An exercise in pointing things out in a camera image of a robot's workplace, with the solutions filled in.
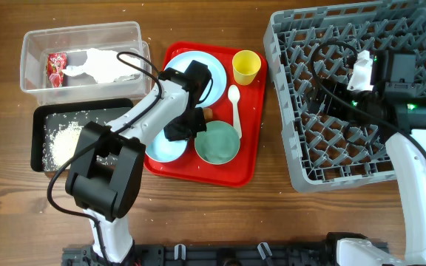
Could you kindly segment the white napkin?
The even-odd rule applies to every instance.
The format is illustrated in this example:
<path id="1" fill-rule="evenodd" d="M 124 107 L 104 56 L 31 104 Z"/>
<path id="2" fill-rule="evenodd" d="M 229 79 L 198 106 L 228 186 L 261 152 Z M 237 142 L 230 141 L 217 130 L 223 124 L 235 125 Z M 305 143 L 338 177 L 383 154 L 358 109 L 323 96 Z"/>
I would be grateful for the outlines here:
<path id="1" fill-rule="evenodd" d="M 123 81 L 140 74 L 136 68 L 119 61 L 118 52 L 114 50 L 90 48 L 86 53 L 87 59 L 82 65 L 68 65 L 62 72 L 70 77 L 87 74 L 93 77 L 96 83 Z"/>

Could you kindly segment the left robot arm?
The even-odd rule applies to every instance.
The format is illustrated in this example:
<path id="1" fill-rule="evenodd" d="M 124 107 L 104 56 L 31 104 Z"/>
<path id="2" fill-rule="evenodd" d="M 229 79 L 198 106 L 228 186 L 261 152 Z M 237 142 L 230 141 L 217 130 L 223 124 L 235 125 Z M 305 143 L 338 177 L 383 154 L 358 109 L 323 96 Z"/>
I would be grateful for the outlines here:
<path id="1" fill-rule="evenodd" d="M 126 214 L 141 186 L 146 147 L 164 133 L 167 140 L 189 140 L 206 130 L 203 91 L 212 81 L 208 67 L 192 61 L 185 70 L 167 68 L 155 88 L 121 117 L 81 130 L 69 160 L 66 192 L 89 219 L 94 242 L 66 249 L 63 265 L 136 265 L 135 241 Z"/>

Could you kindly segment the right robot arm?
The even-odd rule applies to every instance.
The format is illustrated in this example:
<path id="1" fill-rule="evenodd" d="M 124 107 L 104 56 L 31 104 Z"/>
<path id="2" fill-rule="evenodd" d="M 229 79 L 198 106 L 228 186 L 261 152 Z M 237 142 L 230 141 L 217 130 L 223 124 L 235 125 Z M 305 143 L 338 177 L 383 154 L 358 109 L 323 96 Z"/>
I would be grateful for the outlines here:
<path id="1" fill-rule="evenodd" d="M 320 80 L 327 114 L 374 124 L 395 171 L 405 219 L 404 265 L 426 265 L 426 97 L 416 94 L 416 56 L 367 50 L 352 56 L 347 84 Z"/>

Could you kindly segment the small light blue bowl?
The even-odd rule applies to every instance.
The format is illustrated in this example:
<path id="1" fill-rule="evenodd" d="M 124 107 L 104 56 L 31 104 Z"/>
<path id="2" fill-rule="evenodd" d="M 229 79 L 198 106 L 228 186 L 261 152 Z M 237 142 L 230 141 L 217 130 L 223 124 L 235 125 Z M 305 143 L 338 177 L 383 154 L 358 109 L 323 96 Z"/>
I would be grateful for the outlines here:
<path id="1" fill-rule="evenodd" d="M 186 140 L 168 140 L 162 130 L 147 146 L 146 155 L 156 162 L 170 163 L 185 152 L 187 144 Z"/>

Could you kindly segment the mint green bowl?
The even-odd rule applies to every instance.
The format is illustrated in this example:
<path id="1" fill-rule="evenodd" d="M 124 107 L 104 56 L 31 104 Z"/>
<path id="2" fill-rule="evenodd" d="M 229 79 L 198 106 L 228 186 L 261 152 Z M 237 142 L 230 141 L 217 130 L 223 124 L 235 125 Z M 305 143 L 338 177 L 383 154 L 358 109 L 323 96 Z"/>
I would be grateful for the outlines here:
<path id="1" fill-rule="evenodd" d="M 195 138 L 195 151 L 205 162 L 223 165 L 232 161 L 240 150 L 240 137 L 232 125 L 220 120 L 206 124 L 206 130 Z"/>

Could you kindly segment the red snack wrapper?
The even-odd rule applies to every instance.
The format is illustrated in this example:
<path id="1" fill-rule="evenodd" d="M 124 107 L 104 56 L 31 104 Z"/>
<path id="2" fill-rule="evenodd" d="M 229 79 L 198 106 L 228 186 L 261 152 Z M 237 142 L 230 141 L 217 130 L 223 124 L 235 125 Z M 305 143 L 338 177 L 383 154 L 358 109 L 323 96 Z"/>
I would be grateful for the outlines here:
<path id="1" fill-rule="evenodd" d="M 67 54 L 65 52 L 50 53 L 47 58 L 47 78 L 53 88 L 59 88 L 64 82 L 63 70 L 67 66 Z"/>

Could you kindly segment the white plastic spoon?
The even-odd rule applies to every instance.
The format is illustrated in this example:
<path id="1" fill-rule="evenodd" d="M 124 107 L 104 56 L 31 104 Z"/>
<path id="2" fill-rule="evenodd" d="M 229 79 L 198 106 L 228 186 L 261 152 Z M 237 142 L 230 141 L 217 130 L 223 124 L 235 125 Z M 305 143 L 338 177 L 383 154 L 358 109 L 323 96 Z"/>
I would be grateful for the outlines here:
<path id="1" fill-rule="evenodd" d="M 231 85 L 228 90 L 228 99 L 232 104 L 233 127 L 236 130 L 238 137 L 242 137 L 242 128 L 240 123 L 238 103 L 240 99 L 240 91 L 236 85 Z"/>

